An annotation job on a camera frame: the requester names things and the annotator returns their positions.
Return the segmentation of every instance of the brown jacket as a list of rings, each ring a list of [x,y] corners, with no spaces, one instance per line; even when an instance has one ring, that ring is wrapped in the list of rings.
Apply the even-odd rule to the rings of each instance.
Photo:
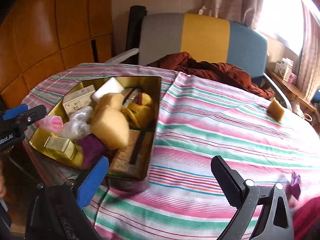
[[[235,65],[206,61],[196,62],[187,52],[164,56],[147,66],[181,71],[188,75],[210,79],[246,90],[266,99],[270,99],[274,95],[274,92],[263,90],[252,83],[250,75]]]

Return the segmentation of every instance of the pink bottle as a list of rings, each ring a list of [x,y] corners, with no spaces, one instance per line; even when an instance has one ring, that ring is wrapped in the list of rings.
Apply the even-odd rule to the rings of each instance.
[[[39,127],[49,132],[60,132],[63,127],[61,116],[46,115],[43,119],[38,121]]]

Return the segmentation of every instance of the window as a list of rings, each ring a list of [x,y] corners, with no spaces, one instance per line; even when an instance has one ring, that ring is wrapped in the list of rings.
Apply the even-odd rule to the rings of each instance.
[[[301,0],[263,0],[257,30],[300,54],[303,45],[303,12]]]

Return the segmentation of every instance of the table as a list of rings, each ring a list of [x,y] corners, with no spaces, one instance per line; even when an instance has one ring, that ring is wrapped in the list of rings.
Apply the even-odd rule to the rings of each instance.
[[[320,195],[320,140],[313,128],[287,109],[281,123],[275,122],[266,114],[270,101],[228,85],[151,67],[81,64],[38,84],[23,103],[50,111],[80,81],[132,75],[162,77],[150,187],[130,194],[100,186],[84,212],[106,239],[216,239],[236,209],[212,175],[215,155],[263,186],[281,182],[288,188],[295,170],[302,179],[297,205]],[[35,129],[28,128],[27,140]],[[47,184],[77,175],[24,145]]]
[[[268,71],[268,75],[272,79],[274,79],[280,85],[280,87],[283,88],[285,90],[285,92],[287,92],[287,94],[289,94],[289,97],[288,97],[289,100],[297,99],[301,104],[303,104],[305,107],[307,107],[312,112],[316,111],[314,106],[305,100],[305,96],[302,94],[302,92],[295,85],[284,81],[281,76],[279,76],[278,74],[276,74],[273,71]]]

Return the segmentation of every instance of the human hand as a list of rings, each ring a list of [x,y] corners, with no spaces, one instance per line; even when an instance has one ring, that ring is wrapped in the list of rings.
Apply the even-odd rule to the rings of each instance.
[[[4,185],[4,176],[2,175],[2,161],[0,161],[0,197],[3,198],[7,192],[7,188]]]

